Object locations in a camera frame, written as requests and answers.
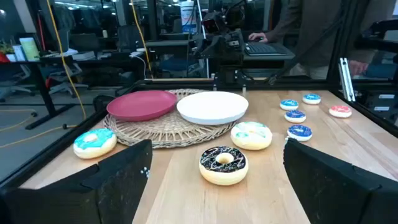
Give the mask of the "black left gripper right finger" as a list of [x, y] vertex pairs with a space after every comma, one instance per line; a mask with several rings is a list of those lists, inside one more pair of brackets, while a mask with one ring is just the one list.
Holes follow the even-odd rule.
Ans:
[[311, 224], [398, 224], [398, 181], [292, 138], [284, 168]]

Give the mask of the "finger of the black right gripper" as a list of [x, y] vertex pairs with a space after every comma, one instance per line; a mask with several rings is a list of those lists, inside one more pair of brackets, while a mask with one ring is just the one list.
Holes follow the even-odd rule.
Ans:
[[244, 41], [241, 30], [230, 31], [225, 35], [226, 54], [229, 56], [242, 56]]
[[196, 49], [194, 50], [194, 56], [197, 58], [214, 58], [215, 53], [212, 47], [213, 38], [197, 39], [195, 41]]

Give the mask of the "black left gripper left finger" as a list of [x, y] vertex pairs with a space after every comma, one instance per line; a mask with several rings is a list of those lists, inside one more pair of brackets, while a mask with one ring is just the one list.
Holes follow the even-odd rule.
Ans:
[[143, 140], [40, 189], [6, 189], [0, 224], [131, 224], [151, 163]]

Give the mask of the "large turquoise iced donut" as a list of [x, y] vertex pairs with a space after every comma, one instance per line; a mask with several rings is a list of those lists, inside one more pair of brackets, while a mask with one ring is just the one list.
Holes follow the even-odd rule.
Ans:
[[75, 139], [73, 152], [81, 159], [93, 159], [112, 151], [116, 143], [117, 137], [112, 130], [93, 129]]

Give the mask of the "small pink donut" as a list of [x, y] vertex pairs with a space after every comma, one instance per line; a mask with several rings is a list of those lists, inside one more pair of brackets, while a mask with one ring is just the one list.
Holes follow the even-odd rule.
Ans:
[[352, 115], [352, 110], [349, 106], [335, 105], [329, 109], [329, 113], [337, 118], [349, 118]]

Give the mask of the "small dark blue donut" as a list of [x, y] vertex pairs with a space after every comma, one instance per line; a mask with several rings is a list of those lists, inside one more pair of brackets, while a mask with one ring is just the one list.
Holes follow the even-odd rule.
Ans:
[[285, 119], [291, 123], [302, 123], [306, 120], [306, 115], [300, 110], [290, 110], [284, 115]]
[[304, 142], [312, 138], [313, 132], [308, 126], [295, 124], [288, 128], [287, 134], [290, 138], [294, 138], [297, 141]]

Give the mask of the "small light blue donut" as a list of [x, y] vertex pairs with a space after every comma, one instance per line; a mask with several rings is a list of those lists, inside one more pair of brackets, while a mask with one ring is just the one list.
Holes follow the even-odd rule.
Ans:
[[308, 105], [318, 105], [321, 102], [321, 97], [317, 94], [306, 94], [303, 95], [302, 101]]
[[286, 111], [297, 110], [299, 107], [299, 103], [296, 100], [287, 99], [282, 100], [279, 106], [281, 109]]

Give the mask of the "large white green iced donut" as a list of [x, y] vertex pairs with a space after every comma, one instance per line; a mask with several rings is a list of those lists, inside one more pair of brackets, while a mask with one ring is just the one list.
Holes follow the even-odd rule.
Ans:
[[244, 121], [234, 125], [230, 137], [241, 149], [258, 151], [271, 145], [273, 135], [265, 124]]

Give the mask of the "large chocolate iced donut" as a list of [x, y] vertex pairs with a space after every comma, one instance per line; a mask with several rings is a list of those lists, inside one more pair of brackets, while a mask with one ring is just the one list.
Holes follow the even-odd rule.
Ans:
[[212, 184], [234, 185], [245, 178], [249, 162], [236, 148], [216, 146], [202, 153], [199, 170], [202, 177]]

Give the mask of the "black keyboard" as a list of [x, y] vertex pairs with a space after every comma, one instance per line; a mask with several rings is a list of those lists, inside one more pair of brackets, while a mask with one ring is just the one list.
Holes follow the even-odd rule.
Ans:
[[245, 52], [250, 56], [287, 55], [283, 46], [262, 42], [245, 43]]

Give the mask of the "white blue banner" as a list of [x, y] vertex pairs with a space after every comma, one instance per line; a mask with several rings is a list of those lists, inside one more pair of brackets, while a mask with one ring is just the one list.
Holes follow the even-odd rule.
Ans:
[[182, 32], [194, 34], [197, 32], [197, 2], [187, 0], [180, 3]]

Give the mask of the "white plate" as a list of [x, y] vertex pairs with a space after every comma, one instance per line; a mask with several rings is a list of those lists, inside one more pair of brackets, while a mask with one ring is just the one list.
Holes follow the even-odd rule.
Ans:
[[214, 126], [238, 120], [248, 106], [248, 100], [239, 94], [204, 91], [182, 98], [177, 103], [177, 110], [191, 123]]

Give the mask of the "person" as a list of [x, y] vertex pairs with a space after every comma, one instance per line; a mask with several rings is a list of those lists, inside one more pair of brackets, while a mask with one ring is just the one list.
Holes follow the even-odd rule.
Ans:
[[[354, 8], [356, 15], [348, 39], [346, 55], [352, 76], [363, 74], [375, 54], [373, 50], [355, 49], [355, 39], [374, 22], [390, 19], [395, 5], [396, 0], [362, 0], [359, 6]], [[274, 29], [268, 32], [254, 32], [248, 36], [248, 39], [265, 43], [278, 42], [298, 24], [300, 28], [295, 54], [301, 54], [339, 17], [341, 7], [342, 0], [290, 0], [284, 16]], [[305, 75], [314, 80], [325, 79], [335, 37], [336, 34], [332, 33], [323, 40], [291, 69], [290, 74]]]

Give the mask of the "black office desk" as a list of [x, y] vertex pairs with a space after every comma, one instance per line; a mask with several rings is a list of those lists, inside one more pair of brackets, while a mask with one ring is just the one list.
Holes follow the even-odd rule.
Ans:
[[[67, 60], [69, 63], [77, 63], [83, 64], [83, 65], [98, 65], [98, 66], [114, 66], [114, 67], [129, 67], [130, 69], [136, 68], [139, 76], [137, 77], [137, 80], [142, 80], [144, 79], [145, 71], [144, 68], [148, 65], [148, 63], [145, 64], [145, 66], [140, 67], [139, 61], [142, 61], [142, 64], [144, 65], [144, 55], [142, 52], [134, 52], [132, 56], [127, 55], [125, 58], [115, 58], [111, 57], [108, 59], [102, 59], [102, 60], [72, 60], [71, 56], [67, 57]], [[44, 58], [41, 61], [38, 62], [28, 62], [28, 61], [20, 61], [20, 62], [9, 62], [9, 63], [0, 63], [0, 68], [4, 67], [6, 65], [27, 65], [30, 68], [30, 76], [34, 79], [36, 88], [40, 91], [40, 94], [42, 96], [42, 99], [44, 101], [44, 105], [47, 109], [48, 115], [38, 119], [37, 121], [34, 121], [31, 124], [28, 124], [25, 129], [31, 130], [34, 129], [41, 124], [44, 124], [45, 122], [49, 121], [50, 119], [60, 115], [66, 110], [69, 110], [74, 106], [74, 104], [67, 104], [63, 106], [62, 108], [56, 110], [55, 105], [51, 99], [51, 96], [49, 94], [49, 91], [47, 87], [45, 86], [45, 80], [43, 78], [43, 75], [40, 71], [40, 65], [44, 64], [62, 64], [62, 59], [60, 57], [52, 57], [52, 58]]]

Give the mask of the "silver metal bracket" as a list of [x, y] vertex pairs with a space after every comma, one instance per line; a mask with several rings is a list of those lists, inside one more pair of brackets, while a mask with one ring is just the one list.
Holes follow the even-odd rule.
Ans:
[[355, 93], [351, 82], [351, 74], [349, 70], [349, 63], [347, 58], [340, 58], [338, 62], [341, 87], [343, 90], [344, 98], [349, 102], [355, 102]]

